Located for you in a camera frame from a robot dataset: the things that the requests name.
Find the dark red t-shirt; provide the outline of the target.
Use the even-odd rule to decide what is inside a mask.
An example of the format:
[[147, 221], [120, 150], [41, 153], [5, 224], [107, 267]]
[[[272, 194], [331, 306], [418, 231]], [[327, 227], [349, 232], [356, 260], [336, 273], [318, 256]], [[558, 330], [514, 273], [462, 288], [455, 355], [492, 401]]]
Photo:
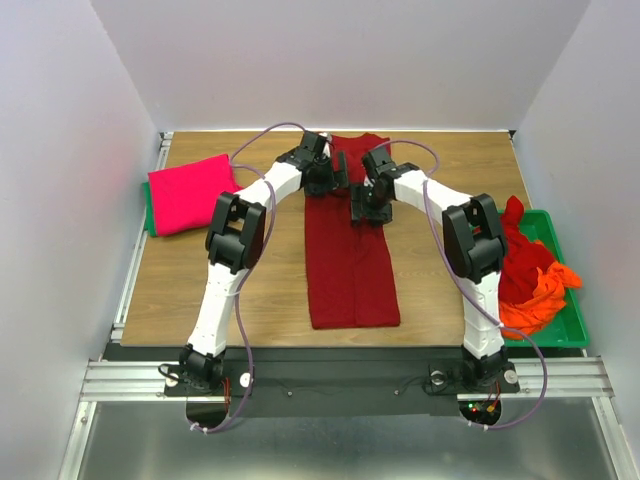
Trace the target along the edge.
[[351, 223], [347, 190], [306, 197], [304, 220], [312, 327], [399, 326], [401, 315], [384, 230]]

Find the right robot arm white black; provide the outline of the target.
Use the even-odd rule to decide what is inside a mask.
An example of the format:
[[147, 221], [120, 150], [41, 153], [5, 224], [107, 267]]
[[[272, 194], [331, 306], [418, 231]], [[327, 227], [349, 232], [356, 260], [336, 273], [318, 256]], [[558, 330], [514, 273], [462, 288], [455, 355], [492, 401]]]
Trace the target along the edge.
[[362, 157], [365, 181], [350, 186], [351, 221], [383, 226], [392, 203], [425, 213], [439, 253], [463, 296], [460, 378], [472, 390], [499, 379], [508, 357], [498, 290], [508, 245], [493, 198], [447, 187], [412, 163], [397, 164], [387, 143]]

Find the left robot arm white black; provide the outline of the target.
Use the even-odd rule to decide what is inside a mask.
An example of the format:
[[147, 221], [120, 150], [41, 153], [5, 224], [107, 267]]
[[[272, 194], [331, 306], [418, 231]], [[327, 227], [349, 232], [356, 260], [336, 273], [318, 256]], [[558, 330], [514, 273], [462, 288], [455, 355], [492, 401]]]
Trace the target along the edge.
[[216, 201], [205, 240], [207, 281], [192, 333], [183, 347], [179, 368], [170, 379], [202, 394], [223, 385], [223, 357], [231, 311], [243, 282], [259, 261], [271, 228], [268, 214], [289, 195], [304, 190], [322, 196], [348, 183], [346, 162], [333, 165], [330, 135], [305, 131], [295, 148], [276, 158], [269, 170], [236, 193]]

